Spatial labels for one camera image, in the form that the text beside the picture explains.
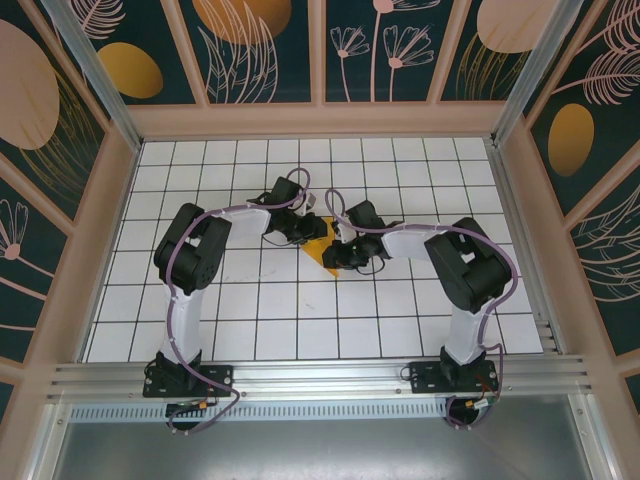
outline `flower illustration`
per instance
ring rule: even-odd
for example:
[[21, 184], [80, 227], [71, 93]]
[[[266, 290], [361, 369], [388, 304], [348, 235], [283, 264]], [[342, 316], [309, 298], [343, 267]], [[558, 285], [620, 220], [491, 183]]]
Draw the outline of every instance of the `flower illustration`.
[[389, 58], [391, 67], [391, 80], [389, 83], [389, 101], [393, 101], [393, 79], [395, 71], [402, 67], [415, 67], [433, 61], [433, 50], [427, 50], [431, 45], [431, 39], [427, 32], [429, 27], [422, 30], [407, 27], [398, 38], [398, 26], [384, 29], [384, 48]]
[[342, 84], [344, 86], [344, 93], [347, 96], [347, 102], [351, 101], [351, 97], [349, 96], [349, 88], [347, 87], [347, 76], [344, 72], [344, 59], [368, 53], [369, 44], [364, 43], [365, 40], [366, 38], [364, 33], [362, 33], [362, 27], [347, 27], [344, 29], [344, 33], [342, 33], [340, 27], [331, 29], [331, 41], [333, 42], [333, 46], [336, 47], [336, 52], [340, 57]]
[[0, 258], [15, 260], [20, 257], [20, 244], [28, 218], [29, 209], [20, 202], [12, 212], [6, 199], [0, 201]]
[[416, 1], [408, 0], [373, 0], [373, 7], [378, 13], [391, 13], [393, 11], [424, 10], [425, 8], [436, 7], [440, 0]]

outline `yellow circle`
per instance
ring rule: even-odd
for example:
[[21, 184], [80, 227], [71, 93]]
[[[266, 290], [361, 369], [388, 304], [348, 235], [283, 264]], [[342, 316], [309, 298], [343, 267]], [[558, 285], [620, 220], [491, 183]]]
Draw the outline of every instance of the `yellow circle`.
[[162, 90], [162, 72], [146, 52], [130, 43], [110, 43], [98, 52], [104, 68], [120, 93], [151, 98]]
[[589, 110], [577, 103], [556, 114], [549, 132], [549, 162], [563, 177], [576, 173], [589, 156], [595, 127]]
[[200, 20], [218, 38], [240, 45], [259, 43], [259, 37], [250, 34], [251, 15], [247, 15], [245, 3], [256, 25], [262, 19], [273, 38], [282, 33], [291, 18], [290, 0], [193, 0]]
[[478, 37], [494, 52], [528, 52], [538, 43], [556, 4], [557, 0], [483, 0]]
[[0, 138], [18, 148], [44, 146], [56, 129], [56, 72], [31, 37], [0, 20]]

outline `purple cable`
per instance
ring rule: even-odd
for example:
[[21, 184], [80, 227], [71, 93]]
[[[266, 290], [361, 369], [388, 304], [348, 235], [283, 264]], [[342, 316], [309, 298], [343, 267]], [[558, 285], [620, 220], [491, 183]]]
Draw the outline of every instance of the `purple cable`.
[[180, 240], [178, 240], [178, 243], [176, 244], [175, 248], [173, 249], [173, 252], [171, 253], [171, 256], [169, 257], [169, 263], [167, 264], [167, 274], [166, 274], [166, 279], [165, 280], [166, 280], [167, 286], [169, 287], [169, 290], [171, 291], [171, 299], [169, 300], [169, 309], [168, 309], [168, 312], [167, 312], [167, 335], [169, 336], [169, 343], [171, 345], [171, 350], [173, 350], [173, 353], [175, 354], [176, 358], [178, 359], [178, 362], [180, 363], [180, 365], [182, 365], [184, 367], [184, 369], [187, 372], [189, 372], [191, 375], [193, 375], [197, 379], [203, 381], [204, 383], [206, 383], [206, 384], [208, 384], [208, 385], [210, 385], [212, 387], [220, 388], [221, 390], [225, 390], [227, 392], [231, 392], [236, 396], [236, 398], [233, 399], [233, 401], [229, 405], [224, 407], [211, 420], [208, 420], [208, 421], [206, 421], [204, 423], [199, 423], [198, 425], [196, 425], [195, 427], [193, 427], [191, 430], [188, 430], [188, 431], [178, 430], [173, 425], [174, 418], [176, 417], [176, 415], [178, 415], [180, 413], [179, 410], [176, 410], [176, 412], [173, 415], [171, 415], [171, 417], [169, 418], [169, 427], [172, 429], [174, 434], [178, 433], [178, 432], [181, 432], [182, 435], [186, 436], [186, 435], [189, 435], [189, 433], [201, 432], [202, 430], [204, 430], [204, 429], [210, 427], [211, 425], [213, 425], [220, 417], [222, 417], [231, 408], [233, 408], [233, 406], [236, 403], [238, 403], [238, 400], [240, 400], [240, 392], [238, 392], [233, 387], [229, 387], [229, 386], [224, 385], [222, 383], [218, 383], [216, 381], [213, 381], [213, 380], [205, 377], [204, 375], [201, 375], [197, 370], [191, 368], [191, 366], [182, 357], [182, 354], [180, 353], [180, 350], [178, 350], [178, 347], [175, 344], [175, 337], [173, 336], [173, 326], [171, 325], [171, 315], [173, 314], [173, 309], [175, 307], [176, 288], [173, 285], [173, 282], [171, 281], [171, 272], [173, 271], [173, 264], [176, 261], [176, 257], [178, 256], [178, 252], [180, 251], [180, 249], [182, 248], [182, 246], [186, 242], [187, 237], [193, 231], [193, 229], [196, 228], [198, 226], [198, 224], [200, 222], [202, 222], [207, 217], [210, 217], [210, 216], [213, 216], [213, 215], [221, 215], [221, 214], [224, 214], [224, 213], [227, 213], [227, 212], [237, 212], [237, 211], [240, 211], [240, 210], [250, 210], [250, 209], [275, 210], [275, 209], [279, 209], [279, 208], [286, 208], [286, 207], [289, 207], [289, 206], [293, 205], [298, 200], [304, 198], [304, 196], [307, 193], [307, 190], [309, 189], [309, 185], [311, 184], [311, 175], [309, 174], [309, 171], [307, 169], [302, 168], [302, 167], [298, 167], [298, 168], [294, 168], [293, 170], [291, 170], [289, 172], [289, 175], [287, 175], [287, 178], [289, 178], [289, 176], [295, 171], [299, 171], [299, 172], [305, 173], [306, 176], [307, 176], [307, 183], [304, 186], [304, 188], [300, 191], [300, 193], [298, 193], [298, 195], [293, 200], [290, 200], [288, 202], [282, 203], [280, 205], [257, 205], [257, 204], [254, 204], [254, 203], [250, 203], [250, 204], [246, 204], [246, 205], [234, 205], [234, 206], [228, 207], [228, 208], [220, 208], [220, 209], [217, 209], [217, 210], [210, 210], [208, 212], [204, 212], [202, 215], [197, 217], [193, 221], [193, 223], [191, 223], [191, 225], [189, 225], [189, 227], [185, 230], [185, 232], [182, 234], [182, 237], [180, 237]]
[[[382, 233], [382, 234], [389, 233], [389, 232], [397, 232], [397, 231], [400, 231], [400, 230], [428, 230], [428, 231], [441, 231], [441, 232], [455, 232], [455, 233], [460, 233], [460, 234], [463, 234], [463, 235], [468, 235], [468, 236], [473, 237], [473, 238], [475, 238], [477, 240], [480, 240], [484, 244], [488, 245], [489, 247], [491, 247], [492, 249], [497, 251], [500, 255], [502, 255], [502, 257], [505, 259], [505, 261], [509, 265], [509, 268], [511, 269], [511, 277], [513, 278], [513, 282], [511, 283], [511, 288], [509, 288], [507, 293], [502, 295], [500, 298], [495, 299], [493, 302], [491, 302], [489, 304], [489, 306], [487, 307], [487, 309], [485, 310], [485, 312], [484, 312], [484, 314], [482, 316], [482, 320], [480, 322], [480, 328], [478, 330], [478, 344], [480, 345], [480, 348], [482, 348], [485, 351], [491, 351], [491, 350], [498, 350], [499, 351], [500, 379], [498, 380], [498, 391], [496, 392], [496, 398], [500, 398], [500, 394], [502, 392], [502, 380], [503, 380], [503, 376], [504, 376], [504, 373], [503, 373], [504, 352], [502, 350], [502, 344], [497, 343], [497, 344], [495, 344], [495, 345], [493, 345], [491, 347], [486, 347], [485, 345], [483, 345], [483, 341], [484, 341], [484, 332], [485, 332], [485, 329], [487, 327], [487, 322], [489, 321], [489, 316], [491, 315], [491, 312], [493, 312], [498, 307], [498, 305], [500, 305], [500, 304], [504, 303], [505, 301], [507, 301], [507, 299], [511, 295], [514, 294], [514, 292], [516, 291], [516, 288], [518, 287], [518, 271], [516, 269], [515, 264], [513, 263], [513, 260], [511, 260], [509, 255], [507, 255], [507, 253], [502, 248], [500, 248], [499, 245], [497, 245], [495, 242], [492, 242], [489, 238], [485, 237], [484, 235], [480, 235], [479, 233], [476, 233], [476, 232], [474, 232], [472, 230], [467, 230], [466, 228], [454, 227], [453, 225], [402, 224], [402, 225], [397, 225], [397, 226], [391, 227], [391, 228], [362, 228], [362, 227], [356, 227], [356, 226], [350, 224], [349, 222], [347, 222], [342, 217], [340, 217], [339, 215], [336, 214], [334, 208], [331, 206], [331, 202], [330, 202], [331, 195], [336, 195], [340, 199], [340, 202], [342, 203], [341, 210], [343, 212], [345, 211], [344, 197], [335, 188], [330, 188], [324, 194], [324, 201], [325, 201], [325, 203], [327, 205], [329, 213], [331, 213], [331, 216], [333, 216], [333, 218], [335, 218], [338, 223], [340, 223], [340, 224], [342, 224], [342, 225], [344, 225], [346, 227], [349, 227], [349, 228], [355, 230], [356, 232], [361, 232], [361, 233]], [[451, 410], [451, 404], [453, 403], [453, 401], [456, 398], [457, 397], [455, 395], [453, 395], [452, 397], [450, 397], [447, 400], [447, 406], [446, 406], [446, 410], [445, 410], [445, 413], [446, 413], [445, 420], [447, 421], [447, 423], [449, 425], [451, 425], [454, 428], [467, 427], [467, 428], [470, 429], [471, 426], [465, 425], [462, 422], [459, 422], [455, 418], [451, 417], [451, 415], [449, 414], [449, 411]], [[487, 419], [487, 417], [489, 416], [489, 412], [491, 412], [491, 407], [482, 416], [482, 418], [480, 418], [480, 420], [475, 422], [475, 426], [481, 425]]]

